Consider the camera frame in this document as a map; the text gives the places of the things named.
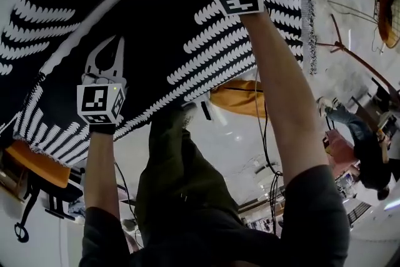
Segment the olive green pants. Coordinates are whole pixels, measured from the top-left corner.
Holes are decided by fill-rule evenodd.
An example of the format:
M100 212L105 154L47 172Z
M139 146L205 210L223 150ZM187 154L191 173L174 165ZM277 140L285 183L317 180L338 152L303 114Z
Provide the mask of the olive green pants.
M142 172L135 214L141 230L186 208L217 208L237 218L238 206L223 176L206 161L183 129L184 112L167 110L151 124L149 161Z

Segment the jeans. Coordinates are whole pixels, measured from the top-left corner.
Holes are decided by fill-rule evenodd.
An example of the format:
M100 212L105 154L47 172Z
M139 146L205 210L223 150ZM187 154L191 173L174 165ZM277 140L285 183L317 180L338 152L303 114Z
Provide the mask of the jeans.
M193 209L220 209L240 222L223 176L204 159L183 121L182 109L161 111L153 118L149 161L135 205L142 235L157 229L166 217L174 219Z
M358 141L369 139L374 135L368 125L360 117L350 113L342 104L339 104L337 110L326 107L325 112L330 120L337 121L349 128L354 144Z

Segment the chair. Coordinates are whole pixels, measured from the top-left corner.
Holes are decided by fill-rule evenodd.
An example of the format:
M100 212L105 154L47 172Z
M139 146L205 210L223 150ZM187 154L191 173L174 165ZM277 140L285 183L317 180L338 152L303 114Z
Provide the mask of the chair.
M20 223L14 226L15 233L21 243L29 241L29 234L25 228L28 215L38 199L40 190L49 195L49 209L45 211L60 219L71 219L74 217L65 214L63 211L63 201L68 203L78 199L83 192L68 183L70 168L64 167L44 154L34 153L29 146L20 140L6 148L6 152L17 162L21 163L28 169L27 174L27 190L24 199L29 199Z
M335 11L341 14L350 14L363 20L377 25L379 35L388 48L394 48L400 41L400 0L375 0L373 14L364 13L356 8L337 3L332 0L327 1ZM333 6L340 6L350 10L340 12Z

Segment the orange cushion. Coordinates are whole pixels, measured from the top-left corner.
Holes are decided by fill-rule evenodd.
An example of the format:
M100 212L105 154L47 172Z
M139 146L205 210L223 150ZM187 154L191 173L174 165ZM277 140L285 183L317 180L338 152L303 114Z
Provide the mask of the orange cushion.
M24 141L16 140L6 151L22 165L50 183L65 188L70 168L64 167L43 154L34 153Z

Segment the cable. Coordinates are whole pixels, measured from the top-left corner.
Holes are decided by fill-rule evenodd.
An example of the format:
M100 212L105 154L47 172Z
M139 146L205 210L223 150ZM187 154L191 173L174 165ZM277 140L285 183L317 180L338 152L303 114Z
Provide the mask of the cable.
M278 196L278 179L283 174L282 174L282 172L276 171L273 168L273 166L272 166L272 164L271 164L271 162L269 160L269 157L268 157L267 139L266 139L267 123L268 123L267 106L266 106L266 103L264 102L264 110L265 110L266 120L265 120L264 132L262 132L263 129L261 127L261 121L260 121L260 115L259 115L258 103L257 103L257 93L258 93L257 92L257 78L258 78L258 68L256 70L256 82L255 82L255 85L254 85L254 94L255 94L255 101L256 101L256 112L257 112L258 126L259 126L260 133L261 133L261 140L262 140L262 146L264 148L265 158L266 158L266 161L267 161L267 164L268 164L269 168L274 173L274 177L273 177L272 183L271 183L271 188L269 190L269 207L271 209L272 226L273 226L272 228L273 228L274 234L276 234L275 206L276 206L276 198Z
M374 37L373 37L373 39L372 39L371 51L372 51L373 53L376 53L376 52L379 50L379 53L382 54L382 51L381 51L380 48L377 47L377 48L374 50L374 42L375 42L375 35L376 35L376 29L377 29L377 28L378 28L378 26L376 26L376 28L374 29Z
M268 157L268 152L267 152L266 130L267 130L268 116L267 116L267 108L266 108L266 104L265 103L264 103L264 109L265 109L265 112L266 112L266 114L265 114L266 115L266 124L265 124L264 133L262 132L263 129L261 127L261 120L260 120L260 114L259 114L258 103L257 103L257 93L258 93L257 92L257 78L258 78L258 68L256 69L256 82L255 82L255 85L254 85L254 95L255 95L255 102L256 102L256 112L257 112L258 126L259 126L259 129L260 129L262 146L264 147L264 154L265 154L265 158L266 158L267 164L268 164L269 168L271 169L271 171L274 174L276 174L277 171L271 165L271 162L269 161L269 157Z
M136 223L138 223L138 219L136 218L136 215L135 215L135 213L134 213L133 210L132 210L131 199L130 199L130 197L129 197L129 190L127 189L128 187L127 187L127 184L126 184L126 181L125 181L125 177L124 177L124 175L122 174L123 172L121 171L121 169L119 169L119 166L118 166L118 164L117 164L117 162L116 162L115 160L114 160L114 164L117 166L117 169L118 169L118 171L119 171L119 174L121 175L122 180L124 181L124 187L125 187L126 194L127 194L127 201L128 201L128 204L129 204L129 209L131 210L131 213L132 213L132 215L133 215L133 217L134 217Z
M127 187L127 184L126 184L126 181L125 181L125 177L124 177L123 172L121 171L121 169L119 168L119 166L118 166L118 164L117 164L117 162L116 162L115 160L114 160L114 164L116 165L116 167L117 167L117 169L118 169L118 171L119 171L119 174L121 175L122 180L124 181L124 187L125 187L126 194L127 194L127 202L128 202L128 205L129 205L129 210L131 211L131 213L132 213L132 215L133 215L133 217L134 217L134 219L135 219L135 222L136 222L136 224L137 224L137 223L138 223L138 219L136 218L136 215L135 215L134 211L132 210L131 198L129 197L129 190L128 190L128 187ZM136 238L136 233L137 233L138 230L139 230L139 228L138 228L137 230L135 230L135 234L134 234L135 242L136 242L136 244L137 244L140 248L143 248L143 247L138 243L138 241L137 241L138 239Z
M137 229L137 230L135 230L135 233L134 233L134 238L135 238L135 242L136 242L136 244L140 247L140 248L143 248L143 246L141 245L141 244L139 244L138 243L138 239L136 238L136 233L139 231L139 228Z

